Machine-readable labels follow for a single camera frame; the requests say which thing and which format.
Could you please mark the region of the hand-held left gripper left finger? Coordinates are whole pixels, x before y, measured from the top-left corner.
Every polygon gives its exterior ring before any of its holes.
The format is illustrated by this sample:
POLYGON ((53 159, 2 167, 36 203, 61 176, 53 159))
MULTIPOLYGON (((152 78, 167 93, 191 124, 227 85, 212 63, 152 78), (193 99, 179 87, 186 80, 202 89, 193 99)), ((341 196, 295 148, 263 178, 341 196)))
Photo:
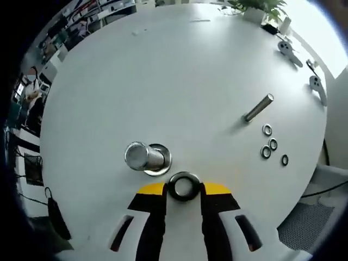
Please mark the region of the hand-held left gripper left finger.
POLYGON ((151 183, 109 205, 90 241, 107 260, 159 260, 165 233, 167 185, 151 183))

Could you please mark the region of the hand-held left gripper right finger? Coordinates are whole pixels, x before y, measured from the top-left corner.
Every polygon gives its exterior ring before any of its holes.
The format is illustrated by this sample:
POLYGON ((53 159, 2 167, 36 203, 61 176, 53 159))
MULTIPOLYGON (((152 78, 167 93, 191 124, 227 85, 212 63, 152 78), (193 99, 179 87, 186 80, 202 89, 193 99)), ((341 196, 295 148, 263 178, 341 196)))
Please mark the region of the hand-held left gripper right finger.
POLYGON ((202 233, 208 260, 274 260, 275 231, 242 209, 222 184, 201 184, 202 233))

